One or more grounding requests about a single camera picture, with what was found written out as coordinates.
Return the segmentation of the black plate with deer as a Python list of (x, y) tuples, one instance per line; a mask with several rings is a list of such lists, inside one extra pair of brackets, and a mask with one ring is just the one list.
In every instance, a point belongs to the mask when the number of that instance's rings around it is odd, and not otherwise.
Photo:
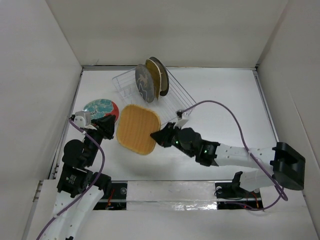
[(142, 99), (147, 103), (152, 103), (155, 99), (154, 82), (147, 67), (143, 64), (138, 64), (135, 68), (135, 83)]

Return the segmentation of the dark rimmed cream plate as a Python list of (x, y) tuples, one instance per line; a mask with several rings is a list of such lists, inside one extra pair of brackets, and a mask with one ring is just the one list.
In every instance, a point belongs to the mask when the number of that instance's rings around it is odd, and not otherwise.
[(161, 73), (161, 90), (159, 95), (164, 97), (168, 94), (170, 88), (169, 76), (167, 72), (167, 68), (163, 65), (163, 63), (157, 59), (156, 57), (152, 56), (149, 58), (150, 60), (154, 61), (157, 66), (159, 67)]

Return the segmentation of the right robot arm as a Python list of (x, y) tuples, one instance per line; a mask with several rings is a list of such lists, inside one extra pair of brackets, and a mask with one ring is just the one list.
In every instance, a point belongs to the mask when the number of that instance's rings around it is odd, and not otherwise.
[(302, 191), (305, 186), (306, 159), (285, 142), (269, 148), (235, 147), (208, 141), (192, 128), (179, 128), (169, 122), (150, 137), (163, 148), (174, 146), (206, 167), (238, 166), (251, 168), (236, 172), (231, 191), (237, 197), (255, 189), (276, 186)]

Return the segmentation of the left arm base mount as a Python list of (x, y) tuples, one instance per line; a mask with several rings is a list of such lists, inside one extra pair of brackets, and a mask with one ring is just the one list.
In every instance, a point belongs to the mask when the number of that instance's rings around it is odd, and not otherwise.
[(121, 211), (127, 209), (127, 181), (113, 181), (111, 190), (108, 195), (102, 197), (101, 200), (93, 208), (96, 211)]

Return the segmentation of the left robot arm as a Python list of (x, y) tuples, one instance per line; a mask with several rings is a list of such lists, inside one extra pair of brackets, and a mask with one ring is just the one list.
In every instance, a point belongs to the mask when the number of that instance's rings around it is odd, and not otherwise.
[(92, 119), (89, 112), (78, 111), (68, 122), (84, 138), (64, 146), (51, 219), (38, 234), (39, 240), (77, 239), (98, 201), (112, 192), (111, 177), (102, 173), (106, 156), (101, 143), (113, 139), (116, 116)]

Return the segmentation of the square woven bamboo tray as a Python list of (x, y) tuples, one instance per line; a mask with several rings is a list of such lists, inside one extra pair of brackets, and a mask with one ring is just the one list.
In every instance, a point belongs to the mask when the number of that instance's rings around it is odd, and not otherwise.
[(150, 134), (159, 131), (161, 120), (156, 112), (128, 104), (121, 112), (116, 131), (120, 145), (140, 155), (150, 154), (156, 145)]

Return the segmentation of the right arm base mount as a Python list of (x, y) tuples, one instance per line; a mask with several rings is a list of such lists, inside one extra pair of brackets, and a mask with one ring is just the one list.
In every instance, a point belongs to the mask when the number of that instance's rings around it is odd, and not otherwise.
[(264, 205), (261, 193), (240, 187), (242, 171), (236, 172), (232, 181), (216, 182), (214, 196), (218, 210), (261, 210)]

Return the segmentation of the colourful red teal plate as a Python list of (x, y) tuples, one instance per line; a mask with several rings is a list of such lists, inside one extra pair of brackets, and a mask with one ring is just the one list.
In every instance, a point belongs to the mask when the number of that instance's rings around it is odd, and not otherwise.
[(117, 122), (120, 115), (120, 111), (116, 103), (106, 98), (92, 100), (87, 103), (82, 110), (90, 112), (92, 120), (98, 120), (109, 115), (114, 115), (115, 122)]

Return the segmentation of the yellow fan-shaped bamboo plate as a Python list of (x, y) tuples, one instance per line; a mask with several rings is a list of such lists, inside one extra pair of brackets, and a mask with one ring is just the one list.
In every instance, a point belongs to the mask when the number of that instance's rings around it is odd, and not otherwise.
[(151, 59), (147, 59), (145, 61), (145, 66), (150, 72), (153, 79), (153, 85), (155, 87), (155, 97), (159, 99), (160, 91), (161, 91), (161, 81), (162, 81), (161, 71), (158, 65)]

